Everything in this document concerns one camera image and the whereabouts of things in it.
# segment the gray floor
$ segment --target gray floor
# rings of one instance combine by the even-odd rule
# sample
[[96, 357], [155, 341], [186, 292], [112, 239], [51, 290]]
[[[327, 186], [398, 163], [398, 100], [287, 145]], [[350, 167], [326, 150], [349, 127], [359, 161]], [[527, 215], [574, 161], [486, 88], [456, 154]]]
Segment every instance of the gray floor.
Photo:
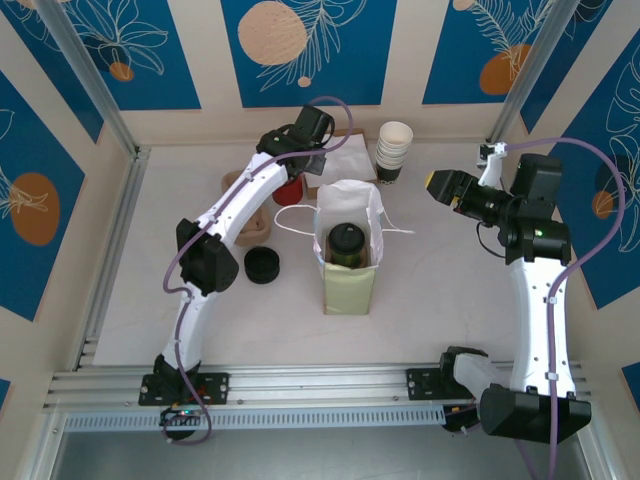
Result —
[[[547, 446], [527, 444], [546, 478]], [[67, 434], [56, 480], [527, 479], [513, 441], [440, 427], [224, 431], [204, 445], [158, 433]], [[577, 439], [561, 446], [556, 478], [590, 478]]]

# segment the white handle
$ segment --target white handle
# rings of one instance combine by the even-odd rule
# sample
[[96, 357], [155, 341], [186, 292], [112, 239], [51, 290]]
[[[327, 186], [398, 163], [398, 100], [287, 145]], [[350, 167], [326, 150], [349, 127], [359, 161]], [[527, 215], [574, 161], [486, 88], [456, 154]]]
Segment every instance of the white handle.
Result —
[[302, 230], [296, 230], [295, 228], [285, 227], [284, 225], [278, 223], [278, 215], [280, 215], [285, 210], [289, 210], [290, 208], [311, 208], [312, 210], [317, 210], [317, 208], [314, 207], [313, 205], [287, 205], [286, 207], [282, 207], [280, 210], [278, 210], [278, 212], [273, 217], [273, 223], [275, 223], [278, 227], [282, 228], [283, 230], [289, 230], [290, 232], [293, 232], [293, 233], [299, 233], [300, 235], [309, 235], [313, 237], [315, 235], [315, 233], [313, 232], [312, 233], [303, 232]]
[[389, 223], [389, 225], [391, 225], [393, 227], [393, 228], [383, 228], [382, 229], [383, 232], [398, 232], [398, 233], [409, 233], [409, 234], [416, 233], [413, 230], [400, 230], [393, 223], [391, 223], [391, 220], [389, 220], [389, 215], [387, 215], [387, 210], [386, 209], [383, 210], [382, 213], [384, 213], [384, 218], [387, 219], [387, 223]]

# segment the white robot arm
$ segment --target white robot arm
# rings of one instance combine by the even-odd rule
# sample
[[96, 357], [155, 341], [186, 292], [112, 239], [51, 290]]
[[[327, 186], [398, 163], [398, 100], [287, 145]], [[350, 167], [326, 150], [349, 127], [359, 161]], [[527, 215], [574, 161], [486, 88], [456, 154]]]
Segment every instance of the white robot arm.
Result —
[[[566, 281], [553, 298], [550, 286], [571, 259], [569, 230], [551, 219], [562, 177], [560, 161], [543, 155], [521, 157], [510, 193], [496, 188], [505, 145], [480, 147], [480, 179], [453, 170], [433, 172], [426, 188], [455, 212], [498, 226], [518, 299], [517, 345], [511, 377], [496, 369], [484, 352], [450, 347], [441, 366], [450, 381], [466, 387], [479, 400], [483, 430], [492, 435], [549, 442], [550, 381], [555, 382], [560, 412], [558, 440], [585, 426], [591, 418], [587, 402], [576, 400], [567, 357]], [[548, 304], [554, 304], [555, 368], [550, 368]]]
[[[346, 105], [333, 97], [316, 100], [324, 99], [335, 100], [346, 109]], [[351, 128], [351, 114], [346, 110]], [[318, 154], [336, 149], [346, 141], [345, 137], [330, 149], [319, 150], [329, 129], [332, 134], [334, 128], [330, 115], [305, 105], [295, 124], [263, 135], [256, 148], [258, 153], [215, 205], [195, 222], [183, 219], [178, 224], [179, 253], [165, 276], [164, 288], [168, 293], [183, 292], [179, 314], [171, 339], [155, 360], [153, 374], [143, 377], [140, 405], [190, 404], [198, 400], [198, 396], [215, 400], [210, 392], [213, 382], [217, 381], [213, 378], [215, 375], [199, 374], [198, 369], [202, 339], [216, 299], [233, 283], [239, 271], [230, 247], [242, 227], [275, 190], [303, 171], [322, 172], [324, 156]], [[169, 288], [171, 272], [178, 262], [184, 285]], [[223, 382], [228, 377], [219, 376], [218, 380]], [[217, 394], [219, 402], [224, 403], [225, 396], [220, 395], [220, 389]]]
[[[220, 243], [227, 248], [231, 248], [242, 227], [249, 221], [251, 216], [262, 205], [262, 203], [276, 189], [284, 185], [288, 179], [287, 169], [278, 163], [269, 164], [272, 156], [267, 153], [256, 153], [251, 158], [249, 165], [243, 174], [238, 177], [235, 183], [216, 202], [216, 204], [200, 215], [196, 220], [199, 227], [203, 228], [215, 218], [215, 213], [228, 202], [224, 208], [224, 214], [218, 217], [207, 229], [207, 234], [211, 237], [219, 235]], [[212, 315], [212, 309], [220, 292], [213, 291], [203, 295], [202, 290], [196, 285], [185, 282], [185, 286], [191, 290], [193, 299], [186, 310], [184, 320], [180, 328], [180, 357], [182, 365], [186, 371], [191, 370], [200, 364], [200, 354], [202, 351], [202, 338], [205, 328]], [[187, 293], [182, 294], [180, 302], [181, 311], [188, 301]], [[165, 362], [177, 369], [178, 363], [175, 355], [175, 339], [168, 342], [162, 355]]]

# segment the black jar lid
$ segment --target black jar lid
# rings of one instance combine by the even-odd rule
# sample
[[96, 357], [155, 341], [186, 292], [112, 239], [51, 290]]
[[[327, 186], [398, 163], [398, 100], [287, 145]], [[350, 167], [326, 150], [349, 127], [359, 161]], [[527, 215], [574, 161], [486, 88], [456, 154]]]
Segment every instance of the black jar lid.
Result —
[[329, 232], [329, 248], [338, 255], [355, 255], [364, 247], [364, 232], [353, 223], [341, 223]]
[[280, 273], [280, 257], [267, 247], [255, 247], [244, 256], [244, 271], [253, 283], [273, 282]]

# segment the paper cup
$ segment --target paper cup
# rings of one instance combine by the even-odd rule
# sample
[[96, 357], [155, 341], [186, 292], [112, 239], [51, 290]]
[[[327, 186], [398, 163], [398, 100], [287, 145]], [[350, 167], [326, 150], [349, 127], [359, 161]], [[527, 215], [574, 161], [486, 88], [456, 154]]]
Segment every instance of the paper cup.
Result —
[[402, 170], [402, 164], [392, 166], [385, 165], [381, 162], [376, 163], [376, 172], [378, 174], [378, 181], [383, 185], [391, 185], [396, 183]]
[[408, 148], [403, 149], [390, 149], [385, 147], [384, 145], [378, 144], [378, 148], [376, 149], [381, 155], [385, 155], [387, 157], [402, 157], [407, 154]]
[[387, 157], [386, 155], [381, 155], [380, 153], [376, 152], [376, 162], [380, 162], [384, 165], [402, 165], [405, 162], [406, 158], [406, 155], [403, 155], [401, 157]]
[[385, 146], [409, 146], [413, 140], [413, 130], [402, 122], [387, 122], [380, 128], [378, 141]]

